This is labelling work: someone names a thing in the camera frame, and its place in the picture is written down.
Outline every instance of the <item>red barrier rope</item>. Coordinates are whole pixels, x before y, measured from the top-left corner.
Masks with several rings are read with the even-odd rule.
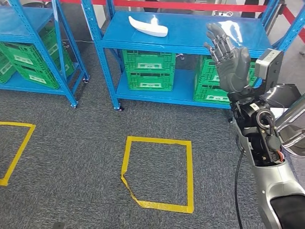
[[[257,5],[233,5],[233,4],[205,4],[188,2],[158,2],[158,1],[127,1],[114,0],[115,6],[148,7],[160,9],[178,10],[221,10],[221,11],[240,11],[240,12],[264,12],[266,6]]]
[[[50,2],[51,0],[44,0],[45,2]],[[63,3],[75,3],[75,4],[81,4],[81,0],[59,0]],[[105,5],[106,0],[91,0],[92,4],[94,5]]]
[[[60,0],[64,3],[81,3],[81,0]],[[91,0],[92,4],[105,5],[106,0]],[[205,3],[188,3],[188,2],[159,2],[159,1],[134,1],[134,0],[113,0],[114,6],[130,6],[130,7],[148,7],[161,9],[177,9],[177,10],[220,10],[220,11],[240,11],[240,12],[264,12],[266,6],[258,5],[233,5],[233,4],[205,4]],[[295,17],[287,7],[285,7],[282,14],[292,24]],[[305,42],[305,29],[302,29],[299,36]]]
[[[288,8],[288,7],[285,7],[282,10],[282,14],[290,23],[292,24],[295,17]],[[300,32],[298,34],[300,36],[300,39],[303,40],[303,42],[305,43],[305,29],[302,28],[300,30]]]

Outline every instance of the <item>yellow tape square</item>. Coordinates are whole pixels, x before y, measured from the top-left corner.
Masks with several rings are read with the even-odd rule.
[[[0,179],[0,186],[8,186],[8,180],[11,175],[13,173],[14,169],[16,167],[17,163],[18,162],[19,158],[20,158],[21,154],[26,148],[26,144],[28,144],[29,140],[31,138],[32,132],[35,128],[36,125],[29,124],[29,123],[14,123],[14,122],[0,122],[0,125],[14,125],[14,126],[23,126],[23,127],[29,127],[29,131],[26,133],[26,137],[23,139],[23,143],[18,149],[15,157],[14,157],[13,161],[8,167],[8,171],[5,175],[4,178]]]
[[[160,143],[160,144],[178,144],[186,146],[186,166],[187,166],[187,184],[188,184],[188,205],[176,205],[176,204],[165,204],[158,202],[150,202],[138,200],[129,187],[127,181],[124,178],[124,174],[127,171],[129,156],[130,154],[132,142],[150,142],[150,143]],[[131,197],[139,205],[143,208],[155,208],[165,211],[176,211],[183,213],[193,213],[194,212],[194,185],[193,185],[193,159],[192,159],[192,144],[191,141],[182,141],[175,139],[164,139],[164,138],[151,138],[151,137],[135,137],[127,136],[126,142],[125,154],[123,159],[122,169],[120,171],[121,180],[130,191]]]

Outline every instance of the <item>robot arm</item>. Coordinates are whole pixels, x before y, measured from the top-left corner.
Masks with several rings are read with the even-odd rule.
[[[259,212],[267,229],[305,228],[305,191],[295,179],[284,155],[274,115],[260,95],[276,85],[283,53],[268,49],[256,61],[258,88],[249,85],[250,55],[233,47],[216,24],[209,24],[205,43],[215,62],[220,87],[228,92],[239,149],[251,163],[256,178]]]

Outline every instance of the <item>floor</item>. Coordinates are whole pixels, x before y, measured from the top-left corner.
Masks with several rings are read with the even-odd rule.
[[[75,39],[90,40],[79,5],[64,9]],[[77,23],[72,23],[75,15]],[[297,38],[287,52],[279,82],[295,83],[303,93],[304,59],[298,54],[302,45]],[[0,187],[0,229],[50,229],[57,221],[70,229],[238,228],[233,178],[239,152],[228,111],[123,100],[125,110],[115,112],[94,46],[79,46],[91,79],[78,90],[77,109],[63,96],[0,91],[1,121],[36,125],[9,185]],[[108,62],[118,75],[112,56]],[[192,68],[194,57],[178,64]],[[0,126],[0,177],[26,131]],[[120,180],[128,135],[191,140],[194,213],[145,209],[133,201]],[[293,160],[305,185],[305,162]],[[183,146],[133,143],[126,178],[138,199],[185,205],[185,164]],[[238,192],[244,228],[264,228],[246,158]]]

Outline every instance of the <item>white foam object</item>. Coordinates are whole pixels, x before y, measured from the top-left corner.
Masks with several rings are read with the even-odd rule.
[[[136,30],[151,36],[166,37],[169,32],[169,29],[166,26],[158,25],[157,19],[156,17],[151,19],[151,23],[137,21],[131,16],[129,16],[128,19],[130,25],[136,28]]]

